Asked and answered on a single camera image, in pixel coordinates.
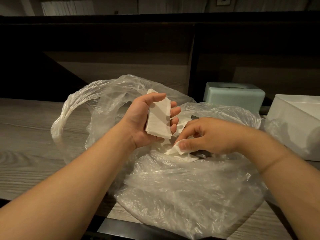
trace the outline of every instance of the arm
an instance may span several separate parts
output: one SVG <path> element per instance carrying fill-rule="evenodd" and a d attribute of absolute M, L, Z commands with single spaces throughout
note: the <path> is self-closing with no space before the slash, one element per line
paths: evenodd
<path fill-rule="evenodd" d="M 1 239 L 80 239 L 128 156 L 157 140 L 144 126 L 149 105 L 165 96 L 135 99 L 123 119 L 87 151 L 1 208 Z M 180 111 L 171 109 L 171 116 Z M 171 121 L 173 133 L 177 123 Z"/>
<path fill-rule="evenodd" d="M 177 141 L 192 135 L 180 149 L 243 154 L 258 169 L 298 238 L 320 238 L 320 171 L 266 133 L 244 125 L 201 118 L 190 121 Z"/>

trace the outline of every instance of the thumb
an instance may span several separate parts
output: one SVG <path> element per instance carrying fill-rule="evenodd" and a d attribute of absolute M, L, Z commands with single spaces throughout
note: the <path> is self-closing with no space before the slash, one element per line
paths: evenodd
<path fill-rule="evenodd" d="M 203 138 L 193 138 L 181 140 L 179 143 L 179 148 L 182 152 L 195 152 L 202 150 L 203 147 Z"/>

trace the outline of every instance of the transparent plastic bag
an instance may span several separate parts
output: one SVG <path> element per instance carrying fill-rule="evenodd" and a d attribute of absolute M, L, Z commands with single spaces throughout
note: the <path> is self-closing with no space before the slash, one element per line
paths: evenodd
<path fill-rule="evenodd" d="M 162 84 L 131 75 L 96 81 L 71 94 L 51 133 L 67 154 L 62 130 L 68 116 L 89 102 L 91 122 L 86 148 L 91 146 L 125 113 L 122 106 L 152 88 L 177 101 L 183 117 L 214 117 L 254 128 L 261 119 L 240 107 L 195 103 Z M 134 151 L 117 175 L 109 193 L 142 223 L 157 226 L 190 239 L 226 237 L 226 232 L 254 206 L 260 204 L 266 187 L 254 166 L 239 153 L 186 162 L 165 155 L 151 146 Z"/>

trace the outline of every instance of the storage box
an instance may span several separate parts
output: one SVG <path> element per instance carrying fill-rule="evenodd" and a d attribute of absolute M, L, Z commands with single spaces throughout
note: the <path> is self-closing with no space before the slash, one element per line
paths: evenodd
<path fill-rule="evenodd" d="M 320 162 L 320 96 L 275 96 L 265 129 L 305 160 Z"/>
<path fill-rule="evenodd" d="M 253 84 L 208 82 L 203 100 L 215 105 L 239 106 L 258 113 L 265 95 Z"/>

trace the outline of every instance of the person's right hand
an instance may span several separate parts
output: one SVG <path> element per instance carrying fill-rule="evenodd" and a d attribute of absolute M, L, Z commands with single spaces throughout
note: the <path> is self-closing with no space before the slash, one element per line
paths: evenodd
<path fill-rule="evenodd" d="M 215 154 L 229 154 L 239 151 L 245 138 L 257 132 L 259 130 L 245 125 L 215 118 L 200 118 L 186 124 L 176 143 L 194 136 L 179 143 L 182 151 L 206 150 Z"/>

